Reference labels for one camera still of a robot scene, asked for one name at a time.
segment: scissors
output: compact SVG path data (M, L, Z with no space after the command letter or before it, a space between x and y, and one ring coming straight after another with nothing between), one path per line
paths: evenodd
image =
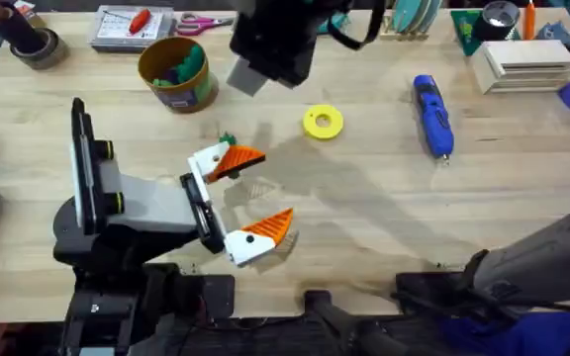
M177 33L182 36L198 36L208 29L232 25L234 21L234 17L211 18L207 16L199 16L191 12L185 12L179 18Z

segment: yellow tape roll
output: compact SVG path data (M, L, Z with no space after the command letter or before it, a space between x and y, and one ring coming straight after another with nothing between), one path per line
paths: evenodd
M317 118L325 118L329 124L321 127L316 123ZM305 113L305 118L303 119L305 132L315 138L334 138L342 131L343 127L344 120L342 119L342 114L331 105L315 105Z

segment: cable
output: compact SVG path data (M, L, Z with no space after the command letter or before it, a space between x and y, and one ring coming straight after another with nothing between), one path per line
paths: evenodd
M259 328L263 328L263 327L267 327L267 326L282 325L282 324L289 323L289 322L300 321L303 318L304 318L304 316L300 315L300 316L296 316L296 317L292 317L292 318L286 318L286 319L281 319L281 320L275 320L272 322L267 322L268 318L266 317L259 325L253 326L253 327L238 327L238 326L236 326L236 327L209 327L209 326L201 326L201 325L197 325L197 324L195 324L194 327L201 329L201 330L214 331L214 332L256 331Z
M473 310L477 308L494 308L494 307L526 307L526 308L545 308L552 309L563 312L570 312L570 305L563 305L548 301L537 301L528 299L517 299L517 300L505 300L505 301L488 301L481 300L479 302L470 302L465 304L460 304L451 308L439 307L430 301L421 299L419 297L413 296L406 292L396 292L393 294L395 299L405 299L413 302L421 307L424 307L432 312L439 313L445 316L458 316L461 312L467 310Z
M182 338L182 342L179 344L179 349L177 349L177 356L181 356L182 350L184 349L184 345L186 345L186 342L188 341L188 337L192 333L194 327L195 327L195 323L193 322L190 325L190 327L188 328L188 330L186 331L184 338Z

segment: wooden table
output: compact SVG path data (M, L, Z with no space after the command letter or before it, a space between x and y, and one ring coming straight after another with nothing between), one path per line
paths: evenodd
M507 245L570 211L570 111L552 93L483 96L447 11L424 42L377 41L361 51L319 40L310 78L268 83L254 97L225 84L236 58L230 29L198 38L221 91L197 114L168 112L137 74L136 55L87 44L92 14L43 14L71 57L36 72L0 52L0 321L62 320L70 269L52 259L54 213L72 195L68 146L73 97L97 137L115 143L126 174L174 184L186 157L224 132L267 161L210 188L230 227L294 207L296 243L238 269L199 242L161 256L189 273L237 278L237 316L292 315L311 288L349 312L394 313L396 273L459 269L481 248ZM369 12L349 28L363 37ZM537 25L563 9L538 9ZM436 78L456 147L449 167L427 153L412 80ZM339 108L339 137L317 141L301 121L314 104Z

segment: white paper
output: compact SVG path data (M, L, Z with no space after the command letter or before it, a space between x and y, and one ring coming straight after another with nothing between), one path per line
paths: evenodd
M129 25L131 20L123 19L122 17L132 19L139 11L110 11L110 14L103 16L103 21L98 29L96 38L98 39L138 39L138 40L155 40L157 39L157 32L162 22L162 13L150 14L150 19L146 25L137 33L131 34L129 32Z

